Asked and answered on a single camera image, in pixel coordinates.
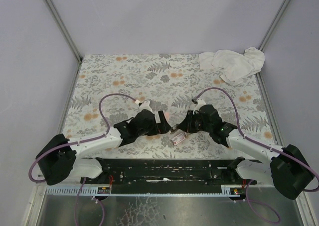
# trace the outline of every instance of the white cloth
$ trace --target white cloth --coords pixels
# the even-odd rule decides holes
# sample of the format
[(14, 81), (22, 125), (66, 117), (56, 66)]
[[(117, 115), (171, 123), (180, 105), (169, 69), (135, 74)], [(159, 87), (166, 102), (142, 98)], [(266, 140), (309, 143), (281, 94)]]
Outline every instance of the white cloth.
[(242, 83), (243, 78), (260, 72), (264, 62), (264, 53), (254, 47), (246, 49), (244, 55), (231, 50), (199, 55), (201, 69), (219, 69), (223, 73), (220, 78), (233, 86)]

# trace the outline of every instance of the white wall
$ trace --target white wall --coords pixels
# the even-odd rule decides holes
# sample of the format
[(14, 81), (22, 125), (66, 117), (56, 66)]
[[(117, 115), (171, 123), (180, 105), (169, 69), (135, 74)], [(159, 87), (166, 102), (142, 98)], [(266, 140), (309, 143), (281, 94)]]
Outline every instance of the white wall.
[(53, 0), (82, 55), (243, 52), (283, 0)]
[(18, 226), (77, 62), (42, 0), (0, 0), (0, 20), (0, 225)]
[[(319, 1), (293, 0), (266, 46), (262, 75), (287, 144), (319, 172)], [(316, 187), (313, 181), (309, 188)], [(319, 219), (319, 192), (310, 193)]]

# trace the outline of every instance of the purple cable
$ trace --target purple cable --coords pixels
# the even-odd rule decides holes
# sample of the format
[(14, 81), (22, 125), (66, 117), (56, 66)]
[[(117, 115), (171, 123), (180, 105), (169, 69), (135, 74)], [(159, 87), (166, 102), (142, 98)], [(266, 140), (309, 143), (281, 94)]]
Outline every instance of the purple cable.
[[(248, 203), (250, 209), (255, 213), (255, 215), (257, 215), (258, 217), (260, 217), (260, 218), (261, 218), (262, 220), (264, 220), (265, 222), (268, 222), (268, 223), (270, 223), (270, 224), (272, 224), (272, 225), (278, 225), (278, 224), (280, 224), (280, 222), (281, 222), (281, 217), (280, 217), (279, 213), (278, 213), (273, 207), (271, 207), (270, 205), (268, 205), (268, 204), (266, 204), (266, 203), (263, 203), (263, 202), (260, 202), (260, 201), (256, 201), (256, 200), (250, 200), (250, 199), (248, 198), (248, 187), (250, 186), (250, 184), (251, 184), (253, 181), (254, 181), (254, 180), (249, 181), (249, 183), (247, 184), (247, 187), (246, 187), (246, 201), (247, 201), (247, 203)], [(262, 206), (265, 206), (265, 207), (269, 208), (272, 212), (274, 212), (274, 213), (277, 215), (278, 221), (275, 221), (275, 222), (274, 222), (274, 221), (270, 221), (270, 220), (268, 220), (268, 219), (265, 219), (265, 218), (262, 217), (259, 213), (257, 213), (257, 211), (255, 211), (255, 209), (253, 208), (253, 206), (251, 205), (251, 203), (259, 204), (259, 205), (262, 205)]]
[[(83, 183), (82, 183), (82, 185), (81, 185), (81, 187), (80, 187), (80, 189), (79, 189), (79, 192), (77, 193), (76, 198), (75, 198), (75, 205), (74, 205), (73, 216), (74, 216), (74, 222), (75, 222), (75, 225), (76, 225), (76, 226), (79, 226), (79, 223), (78, 223), (77, 220), (76, 220), (76, 214), (75, 214), (75, 212), (76, 212), (76, 206), (77, 206), (77, 204), (78, 204), (79, 195), (80, 195), (80, 193), (81, 193), (81, 191), (82, 191), (82, 189), (83, 189), (83, 186), (84, 186), (84, 184), (85, 184), (85, 181), (86, 181), (86, 177), (84, 177)], [(102, 219), (101, 219), (101, 222), (100, 222), (100, 224), (99, 224), (99, 226), (101, 226), (101, 225), (103, 224), (103, 221), (104, 221), (104, 218), (105, 218), (105, 210), (104, 210), (104, 206), (103, 206), (102, 202), (99, 201), (99, 200), (97, 200), (97, 202), (99, 203), (99, 205), (101, 206), (101, 209), (102, 209)]]
[[(286, 154), (286, 153), (284, 153), (284, 152), (282, 152), (282, 151), (279, 151), (279, 150), (277, 150), (277, 149), (271, 149), (270, 146), (265, 145), (265, 144), (263, 144), (263, 143), (261, 143), (261, 142), (258, 142), (258, 141), (254, 140), (254, 139), (251, 139), (251, 138), (247, 137), (247, 136), (244, 134), (244, 132), (242, 131), (242, 129), (240, 128), (239, 114), (238, 114), (236, 105), (235, 105), (235, 103), (234, 103), (234, 100), (231, 98), (231, 96), (228, 94), (228, 92), (226, 92), (224, 89), (216, 88), (216, 87), (207, 88), (207, 89), (203, 90), (202, 92), (200, 92), (200, 93), (196, 96), (195, 99), (198, 99), (198, 98), (199, 98), (201, 95), (203, 95), (206, 91), (212, 90), (212, 89), (216, 89), (216, 90), (222, 91), (222, 92), (223, 92), (224, 94), (226, 94), (227, 97), (230, 99), (230, 101), (231, 101), (231, 103), (232, 103), (232, 105), (233, 105), (233, 107), (234, 107), (234, 110), (235, 110), (238, 131), (239, 131), (239, 133), (240, 133), (245, 139), (247, 139), (248, 141), (250, 141), (250, 142), (252, 142), (252, 143), (255, 143), (255, 144), (257, 144), (257, 145), (259, 145), (259, 146), (261, 146), (261, 147), (263, 147), (263, 148), (266, 148), (266, 149), (272, 150), (272, 151), (274, 151), (274, 152), (276, 152), (276, 153), (278, 153), (278, 154), (284, 155), (285, 157), (287, 157), (287, 158), (289, 158), (289, 159), (291, 159), (291, 160), (297, 162), (298, 164), (300, 164), (301, 166), (303, 166), (303, 167), (305, 167), (307, 170), (309, 170), (309, 171), (317, 178), (317, 180), (319, 181), (319, 175), (318, 175), (318, 173), (315, 172), (312, 168), (310, 168), (310, 167), (309, 167), (308, 165), (306, 165), (305, 163), (301, 162), (300, 160), (298, 160), (298, 159), (294, 158), (293, 156), (290, 156), (290, 155), (288, 155), (288, 154)], [(253, 182), (253, 181), (250, 181), (250, 182), (248, 183), (247, 189), (246, 189), (246, 200), (247, 200), (247, 202), (248, 202), (249, 207), (251, 208), (251, 210), (252, 210), (258, 217), (260, 217), (260, 218), (263, 219), (264, 221), (266, 221), (266, 222), (268, 222), (268, 223), (270, 223), (270, 224), (279, 224), (280, 221), (281, 221), (281, 218), (280, 218), (278, 212), (276, 212), (271, 206), (269, 206), (269, 205), (267, 205), (267, 204), (265, 204), (265, 203), (259, 202), (259, 201), (249, 200), (248, 194), (247, 194), (247, 190), (248, 190), (248, 186), (249, 186), (252, 182)], [(304, 190), (304, 191), (305, 191), (305, 192), (317, 192), (317, 191), (319, 191), (319, 185), (318, 185), (317, 188), (315, 188), (315, 189)], [(278, 216), (278, 221), (277, 221), (277, 222), (269, 221), (269, 220), (265, 219), (264, 217), (260, 216), (260, 215), (253, 209), (251, 203), (256, 203), (256, 204), (259, 204), (259, 205), (264, 205), (264, 206), (270, 208), (270, 209)]]
[(110, 97), (110, 96), (123, 96), (123, 97), (127, 97), (127, 98), (132, 99), (134, 102), (136, 101), (135, 98), (132, 98), (131, 96), (126, 95), (126, 94), (122, 94), (122, 93), (111, 93), (111, 94), (108, 94), (108, 95), (106, 95), (106, 96), (104, 96), (104, 97), (101, 98), (100, 103), (99, 103), (99, 111), (100, 111), (101, 117), (102, 117), (103, 120), (105, 121), (106, 126), (107, 126), (107, 128), (108, 128), (107, 131), (106, 131), (106, 135), (107, 135), (107, 134), (109, 133), (109, 131), (110, 131), (110, 124), (109, 124), (108, 120), (106, 119), (106, 117), (103, 115), (103, 112), (102, 112), (102, 101), (103, 101), (105, 98)]
[[(103, 101), (105, 98), (110, 97), (110, 96), (124, 96), (124, 97), (127, 97), (127, 98), (132, 99), (134, 102), (136, 101), (135, 98), (132, 98), (131, 96), (128, 96), (128, 95), (126, 95), (126, 94), (121, 94), (121, 93), (112, 93), (112, 94), (108, 94), (108, 95), (102, 97), (102, 99), (101, 99), (100, 102), (99, 102), (99, 111), (100, 111), (101, 117), (103, 118), (103, 120), (105, 121), (106, 126), (107, 126), (107, 130), (106, 130), (105, 134), (102, 134), (102, 135), (100, 135), (100, 136), (93, 137), (93, 138), (90, 138), (90, 139), (81, 140), (81, 141), (79, 141), (79, 142), (76, 141), (76, 142), (70, 142), (70, 143), (63, 144), (63, 145), (58, 145), (58, 146), (56, 146), (56, 147), (54, 147), (54, 148), (52, 148), (52, 149), (46, 151), (45, 153), (43, 153), (42, 155), (40, 155), (40, 156), (32, 163), (32, 165), (31, 165), (31, 167), (30, 167), (30, 169), (29, 169), (29, 173), (28, 173), (29, 179), (30, 179), (31, 181), (33, 181), (33, 182), (35, 182), (35, 183), (45, 182), (45, 179), (43, 179), (43, 180), (36, 180), (36, 179), (34, 179), (33, 176), (32, 176), (32, 171), (33, 171), (35, 165), (36, 165), (41, 159), (43, 159), (45, 156), (47, 156), (48, 154), (50, 154), (51, 152), (53, 152), (53, 151), (55, 151), (55, 150), (58, 150), (58, 149), (61, 149), (61, 148), (66, 147), (66, 146), (71, 146), (71, 145), (76, 145), (76, 144), (79, 144), (79, 143), (86, 143), (86, 142), (98, 140), (98, 139), (101, 139), (101, 138), (105, 137), (105, 136), (109, 133), (109, 131), (110, 131), (110, 124), (109, 124), (108, 120), (106, 119), (106, 117), (105, 117), (105, 116), (103, 115), (103, 113), (102, 113), (101, 105), (102, 105), (102, 101)], [(81, 185), (81, 187), (80, 187), (80, 190), (79, 190), (78, 194), (76, 195), (76, 199), (75, 199), (74, 221), (75, 221), (76, 226), (79, 225), (78, 222), (77, 222), (77, 220), (76, 220), (76, 215), (75, 215), (76, 206), (77, 206), (77, 202), (78, 202), (78, 198), (79, 198), (80, 192), (82, 191), (82, 188), (83, 188), (83, 186), (84, 186), (84, 184), (85, 184), (85, 181), (86, 181), (86, 177), (84, 177), (83, 183), (82, 183), (82, 185)], [(99, 226), (101, 226), (102, 223), (103, 223), (103, 221), (104, 221), (105, 211), (104, 211), (103, 204), (102, 204), (99, 200), (98, 200), (97, 202), (98, 202), (99, 205), (101, 206), (102, 212), (103, 212), (102, 220), (101, 220), (101, 222), (100, 222), (100, 224), (99, 224)]]
[[(103, 138), (104, 136), (106, 136), (106, 135), (109, 133), (109, 131), (110, 131), (110, 124), (109, 124), (108, 120), (105, 118), (105, 116), (103, 115), (102, 109), (101, 109), (102, 101), (103, 101), (105, 98), (109, 97), (109, 96), (124, 96), (124, 97), (127, 97), (127, 98), (132, 99), (133, 101), (136, 101), (135, 98), (132, 98), (131, 96), (128, 96), (128, 95), (125, 95), (125, 94), (121, 94), (121, 93), (112, 93), (112, 94), (108, 94), (108, 95), (102, 97), (102, 99), (100, 100), (100, 103), (99, 103), (99, 111), (100, 111), (100, 114), (101, 114), (103, 120), (104, 120), (105, 123), (106, 123), (107, 131), (106, 131), (105, 134), (102, 134), (101, 136), (97, 136), (97, 137), (94, 137), (94, 138), (91, 138), (91, 139), (81, 140), (79, 143), (87, 143), (87, 142), (90, 142), (90, 141), (98, 140), (98, 139)], [(46, 152), (43, 153), (42, 155), (40, 155), (40, 156), (32, 163), (32, 165), (31, 165), (31, 167), (30, 167), (30, 169), (29, 169), (29, 173), (28, 173), (29, 179), (30, 179), (32, 182), (35, 182), (35, 183), (45, 182), (44, 179), (43, 179), (43, 180), (36, 180), (36, 179), (33, 178), (33, 176), (32, 176), (32, 171), (33, 171), (35, 165), (36, 165), (41, 159), (43, 159), (45, 156), (47, 156), (48, 154), (50, 154), (51, 152), (53, 152), (53, 151), (55, 151), (55, 150), (58, 150), (58, 149), (61, 149), (61, 148), (66, 147), (66, 146), (71, 146), (71, 145), (76, 145), (76, 144), (78, 144), (78, 142), (70, 142), (70, 143), (66, 143), (66, 144), (63, 144), (63, 145), (58, 145), (58, 146), (56, 146), (56, 147), (54, 147), (54, 148), (52, 148), (52, 149), (46, 151)]]

